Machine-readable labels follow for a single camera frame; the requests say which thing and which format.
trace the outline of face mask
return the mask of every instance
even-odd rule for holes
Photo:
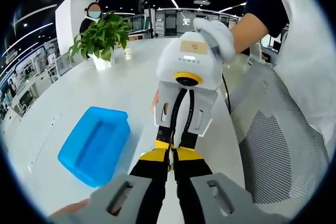
[[[99,18],[100,12],[89,12],[91,18]]]

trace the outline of green leaves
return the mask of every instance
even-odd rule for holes
[[[98,58],[110,61],[111,49],[114,50],[115,45],[121,45],[123,48],[127,46],[128,31],[131,26],[126,19],[119,15],[107,13],[98,22],[91,23],[90,27],[73,39],[73,45],[69,48],[69,58],[73,62],[73,57],[78,52],[83,58],[87,58],[86,54],[94,54]]]
[[[101,58],[103,60],[106,61],[110,61],[111,60],[111,49],[110,48],[106,48],[101,52]]]

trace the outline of monitor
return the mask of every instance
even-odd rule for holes
[[[273,48],[277,51],[280,50],[280,47],[281,47],[281,43],[277,42],[277,41],[274,41],[273,43]]]

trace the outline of potted plant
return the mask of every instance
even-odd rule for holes
[[[73,62],[74,55],[80,52],[84,59],[87,59],[87,55],[93,58],[97,69],[111,66],[111,51],[114,51],[115,45],[125,49],[129,40],[127,32],[130,30],[131,26],[119,15],[103,15],[73,39],[74,44],[69,48],[70,61]]]

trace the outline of white flower pot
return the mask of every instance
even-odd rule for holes
[[[114,64],[113,56],[111,56],[111,61],[105,61],[101,58],[98,58],[94,54],[88,54],[88,55],[90,56],[90,58],[93,59],[94,65],[95,65],[97,70],[105,70],[105,69],[111,68],[112,64]]]

